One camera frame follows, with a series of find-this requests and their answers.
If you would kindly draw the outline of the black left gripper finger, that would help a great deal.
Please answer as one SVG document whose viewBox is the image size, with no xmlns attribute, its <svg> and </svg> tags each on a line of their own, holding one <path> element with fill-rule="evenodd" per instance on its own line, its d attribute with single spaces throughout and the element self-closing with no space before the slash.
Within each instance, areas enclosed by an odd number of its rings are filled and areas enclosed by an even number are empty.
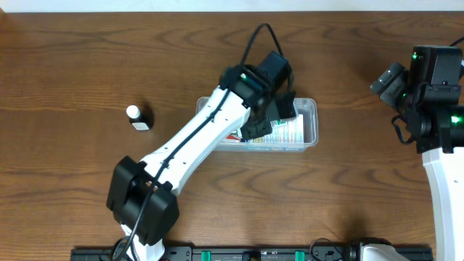
<svg viewBox="0 0 464 261">
<path fill-rule="evenodd" d="M 241 137 L 246 141 L 261 138 L 271 134 L 272 131 L 271 121 L 266 117 L 256 122 L 247 122 L 240 128 Z"/>
<path fill-rule="evenodd" d="M 275 105 L 280 120 L 292 119 L 297 116 L 297 109 L 294 106 L 295 91 L 278 93 L 275 97 Z"/>
</svg>

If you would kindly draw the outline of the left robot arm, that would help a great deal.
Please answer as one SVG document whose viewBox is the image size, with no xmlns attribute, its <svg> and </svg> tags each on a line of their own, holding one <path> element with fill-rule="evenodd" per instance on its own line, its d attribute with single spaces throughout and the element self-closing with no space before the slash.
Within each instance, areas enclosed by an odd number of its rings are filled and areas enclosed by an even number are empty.
<svg viewBox="0 0 464 261">
<path fill-rule="evenodd" d="M 126 229 L 126 243 L 109 258 L 160 260 L 162 239 L 180 215 L 178 195 L 195 169 L 232 132 L 260 138 L 272 132 L 272 121 L 294 117 L 294 92 L 279 92 L 293 79 L 288 60 L 275 51 L 258 66 L 229 67 L 202 110 L 166 144 L 138 162 L 122 158 L 107 207 Z"/>
</svg>

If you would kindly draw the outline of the red white medicine box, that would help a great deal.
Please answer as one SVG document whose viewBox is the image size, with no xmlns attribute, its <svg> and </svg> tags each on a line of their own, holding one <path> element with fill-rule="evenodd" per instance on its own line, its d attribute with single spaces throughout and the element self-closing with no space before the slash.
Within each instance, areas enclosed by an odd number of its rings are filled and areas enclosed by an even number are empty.
<svg viewBox="0 0 464 261">
<path fill-rule="evenodd" d="M 239 135 L 239 133 L 237 131 L 234 131 L 225 137 L 224 142 L 236 143 L 236 142 L 241 142 L 241 140 L 242 138 Z"/>
</svg>

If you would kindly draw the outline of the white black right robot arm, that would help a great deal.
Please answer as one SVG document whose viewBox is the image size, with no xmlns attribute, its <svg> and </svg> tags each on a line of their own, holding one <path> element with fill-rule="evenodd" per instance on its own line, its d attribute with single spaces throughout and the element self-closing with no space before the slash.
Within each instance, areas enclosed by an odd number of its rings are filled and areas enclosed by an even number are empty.
<svg viewBox="0 0 464 261">
<path fill-rule="evenodd" d="M 426 170 L 434 213 L 436 257 L 463 259 L 463 52 L 456 45 L 413 48 L 409 68 L 395 62 L 370 90 L 397 112 Z"/>
</svg>

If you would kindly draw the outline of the blue white medicine box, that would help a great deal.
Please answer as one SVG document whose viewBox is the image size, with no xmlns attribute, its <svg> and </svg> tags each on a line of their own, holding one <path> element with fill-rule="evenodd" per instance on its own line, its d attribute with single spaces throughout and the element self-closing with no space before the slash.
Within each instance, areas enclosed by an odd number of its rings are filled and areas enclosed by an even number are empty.
<svg viewBox="0 0 464 261">
<path fill-rule="evenodd" d="M 255 144 L 303 144 L 305 142 L 304 115 L 290 120 L 271 122 L 272 133 L 249 140 Z"/>
</svg>

